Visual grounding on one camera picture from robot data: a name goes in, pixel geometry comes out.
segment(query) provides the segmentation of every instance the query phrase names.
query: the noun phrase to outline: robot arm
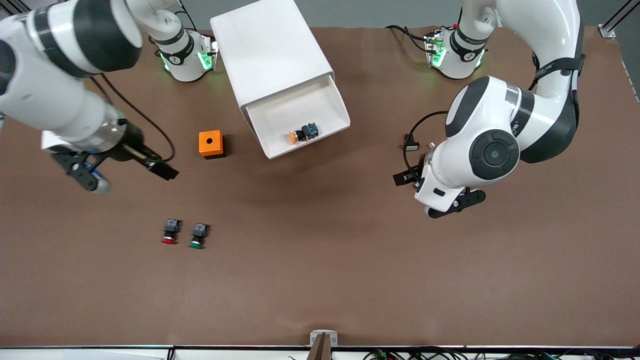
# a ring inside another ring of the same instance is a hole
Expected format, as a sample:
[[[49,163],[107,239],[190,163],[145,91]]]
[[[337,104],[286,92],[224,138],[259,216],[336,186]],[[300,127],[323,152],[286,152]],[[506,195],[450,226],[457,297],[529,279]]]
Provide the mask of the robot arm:
[[[166,54],[184,55],[172,65],[178,80],[206,71],[180,20],[146,0],[71,0],[0,22],[0,111],[42,130],[43,149],[89,191],[108,190],[96,169],[106,158],[137,161],[167,180],[178,174],[144,145],[135,125],[81,81],[137,62],[142,37],[136,20]]]
[[[445,123],[447,139],[425,157],[415,194],[431,217],[460,211],[464,208],[460,197],[468,197],[471,186],[502,179],[519,159],[536,163],[557,156],[569,146],[577,127],[582,24],[575,0],[498,0],[497,9],[504,24],[546,65],[536,73],[536,94],[483,77],[456,96]],[[476,10],[475,14],[490,18],[489,11]],[[461,19],[465,19],[464,10]],[[491,23],[474,22],[483,29],[489,29]],[[467,33],[464,25],[460,28]],[[447,60],[452,64],[461,61],[446,51],[443,66]]]

